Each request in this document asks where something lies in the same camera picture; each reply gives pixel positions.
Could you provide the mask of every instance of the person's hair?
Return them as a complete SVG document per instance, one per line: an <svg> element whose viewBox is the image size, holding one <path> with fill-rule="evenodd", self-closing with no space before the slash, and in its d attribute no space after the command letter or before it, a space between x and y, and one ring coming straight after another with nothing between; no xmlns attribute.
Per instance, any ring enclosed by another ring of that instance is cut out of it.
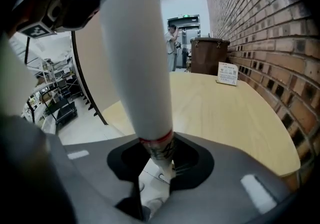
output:
<svg viewBox="0 0 320 224"><path fill-rule="evenodd" d="M170 28L176 29L177 27L174 24L171 24L171 25L169 25L169 29Z"/></svg>

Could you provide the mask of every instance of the elevator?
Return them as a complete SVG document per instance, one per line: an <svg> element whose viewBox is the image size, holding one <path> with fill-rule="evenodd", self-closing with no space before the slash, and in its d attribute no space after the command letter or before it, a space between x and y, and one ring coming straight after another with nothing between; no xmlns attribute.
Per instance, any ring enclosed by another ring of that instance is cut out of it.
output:
<svg viewBox="0 0 320 224"><path fill-rule="evenodd" d="M195 37L200 37L200 16L195 15L183 15L179 17L170 18L167 20L168 27L172 24L179 27L179 33L177 41L181 43L181 48L177 49L177 68L186 68L187 56L191 51L190 40Z"/></svg>

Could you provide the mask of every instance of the red stripe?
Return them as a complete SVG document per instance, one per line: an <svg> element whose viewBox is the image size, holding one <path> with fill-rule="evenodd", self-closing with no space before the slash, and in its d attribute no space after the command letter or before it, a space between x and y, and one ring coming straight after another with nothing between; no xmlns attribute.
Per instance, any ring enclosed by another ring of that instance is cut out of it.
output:
<svg viewBox="0 0 320 224"><path fill-rule="evenodd" d="M139 140L142 142L142 143L155 143L155 144L158 144L158 143L161 143L161 142L164 142L165 140L169 139L171 136L172 136L172 129L163 137L159 138L159 139L156 139L156 140L146 140L146 139L143 139L143 138L139 138Z"/></svg>

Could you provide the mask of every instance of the person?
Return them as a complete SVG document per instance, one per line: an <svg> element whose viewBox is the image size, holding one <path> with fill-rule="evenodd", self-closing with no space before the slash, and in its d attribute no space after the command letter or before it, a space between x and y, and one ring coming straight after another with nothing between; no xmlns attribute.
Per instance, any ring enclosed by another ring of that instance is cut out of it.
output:
<svg viewBox="0 0 320 224"><path fill-rule="evenodd" d="M166 40L166 52L167 52L167 63L168 63L168 71L176 70L177 63L177 49L175 46L175 42L178 37L179 28L174 24L169 26L168 32L164 35Z"/></svg>

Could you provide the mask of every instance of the gray pants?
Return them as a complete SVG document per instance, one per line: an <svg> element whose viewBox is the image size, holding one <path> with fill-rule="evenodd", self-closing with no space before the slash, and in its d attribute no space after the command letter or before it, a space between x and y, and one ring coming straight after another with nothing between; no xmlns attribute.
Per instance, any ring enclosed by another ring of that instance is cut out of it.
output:
<svg viewBox="0 0 320 224"><path fill-rule="evenodd" d="M167 54L167 62L168 62L168 71L175 71L176 70L176 63L177 63L177 54Z"/></svg>

